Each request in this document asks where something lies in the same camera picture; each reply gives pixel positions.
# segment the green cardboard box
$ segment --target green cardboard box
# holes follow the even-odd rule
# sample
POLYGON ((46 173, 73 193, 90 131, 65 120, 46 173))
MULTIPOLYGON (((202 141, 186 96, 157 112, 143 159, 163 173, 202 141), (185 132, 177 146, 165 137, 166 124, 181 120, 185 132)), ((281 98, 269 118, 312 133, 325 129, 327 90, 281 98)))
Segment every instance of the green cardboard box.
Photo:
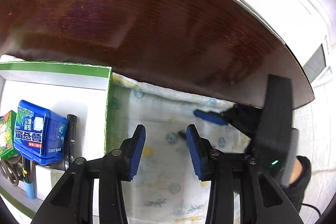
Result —
POLYGON ((8 160, 19 152, 13 147, 16 113, 11 110, 0 117, 0 159, 8 160))
MULTIPOLYGON (((112 150, 114 97, 111 67, 35 61, 0 63, 0 89, 1 115, 10 110, 15 115, 13 110, 17 110, 20 100, 48 108, 63 117, 76 115, 75 157, 93 160, 112 150)), ((0 175, 0 195, 4 202, 13 205, 28 223, 42 200, 27 198, 24 189, 21 181, 18 187, 13 187, 0 175)))

